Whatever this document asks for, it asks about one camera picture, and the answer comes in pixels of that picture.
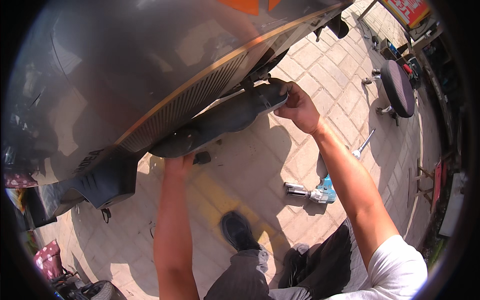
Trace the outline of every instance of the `pink patterned cloth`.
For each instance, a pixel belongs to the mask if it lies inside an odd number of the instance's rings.
[[[34,256],[36,267],[43,273],[46,279],[54,279],[63,274],[60,258],[60,247],[57,240],[51,241]]]

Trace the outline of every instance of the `man's right hand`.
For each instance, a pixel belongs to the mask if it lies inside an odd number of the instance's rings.
[[[274,111],[276,116],[292,120],[300,130],[308,134],[314,134],[323,127],[325,120],[318,113],[310,96],[298,84],[278,78],[269,78],[268,81],[282,84],[281,96],[288,92],[287,102]]]

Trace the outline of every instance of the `gray pants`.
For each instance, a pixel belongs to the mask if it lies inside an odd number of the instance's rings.
[[[230,258],[230,267],[212,285],[205,300],[309,300],[365,288],[367,270],[353,235],[350,220],[313,253],[292,288],[268,288],[268,252],[244,250]]]

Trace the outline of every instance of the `blue power tool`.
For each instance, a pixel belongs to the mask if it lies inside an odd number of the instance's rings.
[[[375,128],[372,130],[367,140],[357,150],[352,152],[356,159],[360,160],[360,154],[370,141],[374,132]],[[288,196],[307,198],[315,203],[331,204],[335,202],[336,199],[336,191],[333,188],[329,174],[327,174],[325,178],[320,179],[320,183],[312,191],[306,190],[303,185],[296,183],[285,182],[285,186],[287,187]]]

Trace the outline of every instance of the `round stool seat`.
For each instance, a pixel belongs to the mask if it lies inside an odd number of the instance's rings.
[[[387,60],[380,76],[392,108],[402,118],[410,118],[415,111],[415,97],[405,71],[394,60]]]

